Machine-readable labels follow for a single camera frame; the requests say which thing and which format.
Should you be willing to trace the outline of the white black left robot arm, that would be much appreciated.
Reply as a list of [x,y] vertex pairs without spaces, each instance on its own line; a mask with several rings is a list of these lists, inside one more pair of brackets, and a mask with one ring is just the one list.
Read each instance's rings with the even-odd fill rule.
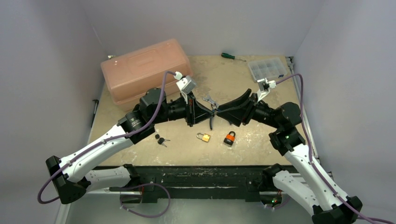
[[184,119],[193,126],[214,116],[214,112],[199,103],[194,94],[181,92],[176,100],[167,102],[160,88],[149,89],[139,104],[122,117],[108,132],[71,155],[46,160],[52,182],[58,193],[56,200],[69,204],[80,199],[99,183],[133,191],[139,186],[138,176],[125,166],[107,171],[106,177],[94,174],[94,168],[119,151],[136,145],[155,132],[155,124]]

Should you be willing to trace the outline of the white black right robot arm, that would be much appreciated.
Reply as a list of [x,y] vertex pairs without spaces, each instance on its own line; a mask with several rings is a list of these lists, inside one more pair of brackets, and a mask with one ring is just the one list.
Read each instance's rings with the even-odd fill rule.
[[220,105],[217,115],[236,126],[255,120],[275,128],[269,134],[271,145],[298,171],[305,184],[275,164],[263,172],[262,184],[266,189],[277,188],[287,193],[315,224],[352,224],[357,220],[361,200],[349,196],[334,182],[297,130],[302,122],[299,105],[287,102],[273,109],[248,89],[239,98]]

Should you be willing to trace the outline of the brass padlock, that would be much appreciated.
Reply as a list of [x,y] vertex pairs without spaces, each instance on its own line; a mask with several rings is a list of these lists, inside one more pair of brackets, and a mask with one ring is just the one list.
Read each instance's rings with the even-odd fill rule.
[[204,142],[209,142],[211,138],[211,136],[206,133],[197,133],[196,137]]

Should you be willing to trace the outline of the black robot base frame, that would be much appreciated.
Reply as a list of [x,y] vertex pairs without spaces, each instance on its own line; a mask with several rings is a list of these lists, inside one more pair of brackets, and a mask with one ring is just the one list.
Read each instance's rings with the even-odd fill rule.
[[132,166],[127,165],[131,180],[110,191],[142,193],[143,203],[158,199],[239,199],[259,202],[262,192],[276,191],[269,173],[282,168],[291,174],[291,165],[245,166]]

